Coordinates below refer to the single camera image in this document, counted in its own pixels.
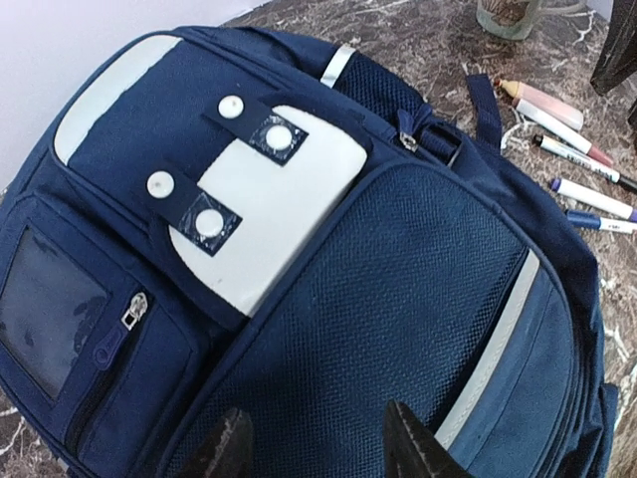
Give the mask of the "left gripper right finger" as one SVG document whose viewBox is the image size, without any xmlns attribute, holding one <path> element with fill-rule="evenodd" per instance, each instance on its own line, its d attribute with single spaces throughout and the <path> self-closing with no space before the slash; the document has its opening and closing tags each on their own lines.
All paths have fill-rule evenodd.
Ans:
<svg viewBox="0 0 637 478">
<path fill-rule="evenodd" d="M 389 400 L 382 426 L 386 477 L 467 477 L 407 404 Z"/>
</svg>

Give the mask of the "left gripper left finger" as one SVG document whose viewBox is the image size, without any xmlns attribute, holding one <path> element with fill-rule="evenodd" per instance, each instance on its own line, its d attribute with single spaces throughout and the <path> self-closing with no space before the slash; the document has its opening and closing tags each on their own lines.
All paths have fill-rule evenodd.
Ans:
<svg viewBox="0 0 637 478">
<path fill-rule="evenodd" d="M 250 415 L 225 412 L 186 463 L 187 477 L 251 477 L 254 427 Z"/>
</svg>

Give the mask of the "navy blue student backpack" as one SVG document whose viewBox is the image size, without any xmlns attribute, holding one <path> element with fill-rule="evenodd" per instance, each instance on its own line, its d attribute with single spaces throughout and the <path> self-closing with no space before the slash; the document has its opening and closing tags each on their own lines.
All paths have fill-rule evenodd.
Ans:
<svg viewBox="0 0 637 478">
<path fill-rule="evenodd" d="M 597 262 L 500 153 L 356 51 L 180 27 L 117 51 L 1 205 L 1 386 L 74 477 L 386 477 L 404 402 L 474 477 L 601 477 Z"/>
</svg>

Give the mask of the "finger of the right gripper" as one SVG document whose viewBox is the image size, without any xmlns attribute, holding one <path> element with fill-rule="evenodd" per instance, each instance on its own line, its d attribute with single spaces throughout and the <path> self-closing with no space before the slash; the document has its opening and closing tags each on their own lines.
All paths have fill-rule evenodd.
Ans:
<svg viewBox="0 0 637 478">
<path fill-rule="evenodd" d="M 609 29 L 590 84 L 604 96 L 636 73 L 636 0 L 613 2 Z"/>
</svg>

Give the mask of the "red-capped white marker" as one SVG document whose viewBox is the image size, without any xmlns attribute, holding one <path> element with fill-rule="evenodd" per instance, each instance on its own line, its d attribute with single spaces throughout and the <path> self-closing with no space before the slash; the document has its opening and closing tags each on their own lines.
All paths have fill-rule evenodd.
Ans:
<svg viewBox="0 0 637 478">
<path fill-rule="evenodd" d="M 535 121 L 578 151 L 585 153 L 604 165 L 612 166 L 614 164 L 614 160 L 608 154 L 603 152 L 588 139 L 530 102 L 524 99 L 515 99 L 513 100 L 513 105 L 520 114 Z"/>
</svg>

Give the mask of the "blue-capped white marker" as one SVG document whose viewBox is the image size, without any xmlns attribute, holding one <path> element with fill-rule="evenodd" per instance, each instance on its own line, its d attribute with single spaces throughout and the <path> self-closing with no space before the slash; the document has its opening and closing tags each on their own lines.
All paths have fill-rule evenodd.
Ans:
<svg viewBox="0 0 637 478">
<path fill-rule="evenodd" d="M 585 211 L 567 209 L 565 216 L 568 222 L 576 228 L 610 231 L 622 234 L 632 234 L 636 231 L 636 224 L 634 222 L 601 217 Z"/>
</svg>

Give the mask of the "purple-capped white marker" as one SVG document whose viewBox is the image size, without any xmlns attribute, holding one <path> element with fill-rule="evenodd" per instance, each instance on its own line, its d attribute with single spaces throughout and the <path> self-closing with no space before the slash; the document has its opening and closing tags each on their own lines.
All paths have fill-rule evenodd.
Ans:
<svg viewBox="0 0 637 478">
<path fill-rule="evenodd" d="M 550 189 L 557 194 L 574 199 L 622 219 L 631 222 L 636 221 L 636 209 L 631 205 L 570 180 L 559 177 L 555 178 L 550 184 Z"/>
</svg>

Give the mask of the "black-capped white marker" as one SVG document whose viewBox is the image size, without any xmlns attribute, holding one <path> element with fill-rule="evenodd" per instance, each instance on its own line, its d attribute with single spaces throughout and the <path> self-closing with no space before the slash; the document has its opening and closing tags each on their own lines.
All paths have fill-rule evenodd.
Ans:
<svg viewBox="0 0 637 478">
<path fill-rule="evenodd" d="M 636 192 L 636 181 L 634 179 L 620 173 L 618 170 L 610 166 L 602 164 L 598 160 L 595 160 L 588 155 L 571 148 L 570 146 L 543 134 L 536 134 L 532 138 L 532 142 L 545 151 L 553 153 L 572 162 L 573 164 L 603 176 L 608 181 L 619 185 L 628 192 Z"/>
</svg>

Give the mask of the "pink pencil-shaped eraser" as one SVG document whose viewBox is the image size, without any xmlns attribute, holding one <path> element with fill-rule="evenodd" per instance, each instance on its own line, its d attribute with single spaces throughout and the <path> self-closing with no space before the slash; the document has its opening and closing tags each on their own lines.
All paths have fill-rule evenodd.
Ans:
<svg viewBox="0 0 637 478">
<path fill-rule="evenodd" d="M 583 112 L 524 82 L 497 79 L 494 80 L 494 86 L 503 90 L 512 99 L 514 106 L 524 100 L 576 131 L 583 127 Z"/>
</svg>

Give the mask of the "cream floral ceramic mug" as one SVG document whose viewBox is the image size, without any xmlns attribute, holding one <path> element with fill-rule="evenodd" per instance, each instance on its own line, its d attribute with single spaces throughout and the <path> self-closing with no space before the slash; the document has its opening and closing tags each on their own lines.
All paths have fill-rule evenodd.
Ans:
<svg viewBox="0 0 637 478">
<path fill-rule="evenodd" d="M 572 1 L 563 6 L 550 6 L 548 1 L 540 0 L 478 0 L 476 20 L 486 32 L 498 38 L 522 41 L 529 36 L 533 26 L 542 17 L 576 13 L 585 6 L 585 1 Z"/>
</svg>

